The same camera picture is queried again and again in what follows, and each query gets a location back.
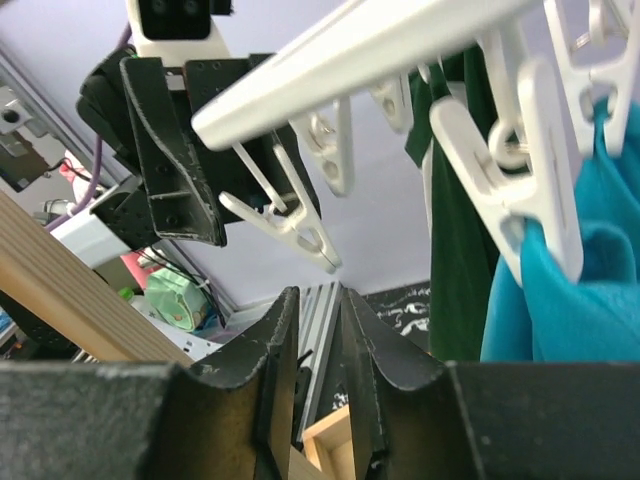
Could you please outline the white hanger clip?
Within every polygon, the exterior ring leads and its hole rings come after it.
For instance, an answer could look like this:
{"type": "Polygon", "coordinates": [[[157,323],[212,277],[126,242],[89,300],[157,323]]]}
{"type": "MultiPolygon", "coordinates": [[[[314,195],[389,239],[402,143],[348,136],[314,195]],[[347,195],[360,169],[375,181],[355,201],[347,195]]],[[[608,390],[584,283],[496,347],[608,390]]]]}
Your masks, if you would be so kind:
{"type": "Polygon", "coordinates": [[[219,194],[220,203],[231,213],[286,244],[327,273],[335,273],[342,266],[342,261],[284,148],[280,144],[276,144],[273,147],[273,152],[293,187],[298,206],[291,213],[286,214],[281,221],[275,220],[274,213],[275,210],[280,213],[285,212],[286,204],[281,195],[240,143],[234,144],[232,148],[265,191],[271,204],[268,208],[268,214],[259,214],[255,209],[226,191],[219,194]]]}

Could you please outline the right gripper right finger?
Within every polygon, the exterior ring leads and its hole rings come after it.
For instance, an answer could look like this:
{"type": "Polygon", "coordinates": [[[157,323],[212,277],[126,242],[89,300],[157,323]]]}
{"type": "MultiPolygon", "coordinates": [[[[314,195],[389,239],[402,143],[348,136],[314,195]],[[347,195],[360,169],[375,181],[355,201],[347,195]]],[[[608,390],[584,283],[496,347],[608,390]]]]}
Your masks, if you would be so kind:
{"type": "Polygon", "coordinates": [[[443,363],[341,301],[360,479],[635,479],[635,363],[443,363]]]}

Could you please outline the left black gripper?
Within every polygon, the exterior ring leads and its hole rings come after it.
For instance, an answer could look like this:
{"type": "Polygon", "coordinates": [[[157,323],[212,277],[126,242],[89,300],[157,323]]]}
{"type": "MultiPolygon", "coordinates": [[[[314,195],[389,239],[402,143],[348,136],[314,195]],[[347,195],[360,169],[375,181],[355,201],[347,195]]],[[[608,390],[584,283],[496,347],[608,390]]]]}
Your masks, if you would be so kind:
{"type": "Polygon", "coordinates": [[[84,122],[134,175],[134,192],[102,211],[110,223],[123,221],[154,240],[183,239],[223,247],[226,228],[244,221],[219,201],[226,191],[259,214],[271,200],[232,146],[240,143],[286,204],[298,200],[273,147],[280,144],[317,212],[320,204],[300,155],[298,136],[287,122],[264,116],[244,131],[237,115],[225,116],[239,96],[238,83],[263,65],[267,53],[243,58],[190,60],[168,67],[155,57],[113,52],[84,80],[76,109],[84,122]]]}

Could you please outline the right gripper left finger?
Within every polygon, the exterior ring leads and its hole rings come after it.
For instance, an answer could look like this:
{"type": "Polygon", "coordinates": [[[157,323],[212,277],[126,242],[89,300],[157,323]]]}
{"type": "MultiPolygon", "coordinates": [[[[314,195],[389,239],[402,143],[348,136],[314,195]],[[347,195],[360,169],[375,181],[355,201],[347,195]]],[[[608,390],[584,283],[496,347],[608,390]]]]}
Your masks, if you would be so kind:
{"type": "Polygon", "coordinates": [[[300,291],[189,368],[3,362],[5,479],[284,479],[300,291]]]}

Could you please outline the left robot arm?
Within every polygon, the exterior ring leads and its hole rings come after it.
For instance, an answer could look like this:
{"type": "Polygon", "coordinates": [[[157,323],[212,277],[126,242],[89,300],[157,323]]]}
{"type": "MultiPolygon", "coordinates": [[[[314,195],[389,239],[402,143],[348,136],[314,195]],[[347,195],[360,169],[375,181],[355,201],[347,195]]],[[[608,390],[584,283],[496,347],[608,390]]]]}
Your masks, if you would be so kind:
{"type": "Polygon", "coordinates": [[[320,203],[291,127],[244,143],[257,173],[233,149],[207,149],[191,128],[199,108],[267,58],[251,54],[166,68],[130,46],[112,52],[83,82],[77,111],[131,175],[53,235],[90,267],[160,240],[224,247],[227,226],[240,218],[223,200],[238,200],[262,215],[271,200],[260,178],[284,202],[274,213],[276,225],[318,215],[320,203]]]}

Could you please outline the white plastic clip hanger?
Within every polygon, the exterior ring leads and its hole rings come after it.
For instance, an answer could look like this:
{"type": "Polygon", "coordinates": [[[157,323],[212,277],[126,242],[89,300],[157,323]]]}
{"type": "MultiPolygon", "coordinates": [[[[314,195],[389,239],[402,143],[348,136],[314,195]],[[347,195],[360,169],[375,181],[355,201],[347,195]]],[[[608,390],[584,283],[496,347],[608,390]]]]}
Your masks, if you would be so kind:
{"type": "MultiPolygon", "coordinates": [[[[349,1],[254,68],[238,83],[239,96],[225,95],[230,104],[223,112],[239,116],[244,131],[264,116],[311,135],[319,129],[316,108],[365,89],[403,133],[412,124],[410,72],[477,43],[499,116],[494,142],[501,143],[521,129],[516,73],[527,50],[517,18],[528,8],[525,0],[349,1]]],[[[544,10],[579,151],[593,150],[587,94],[602,84],[613,90],[605,140],[620,152],[639,61],[638,3],[590,2],[588,30],[575,38],[559,2],[546,2],[544,10]]]]}

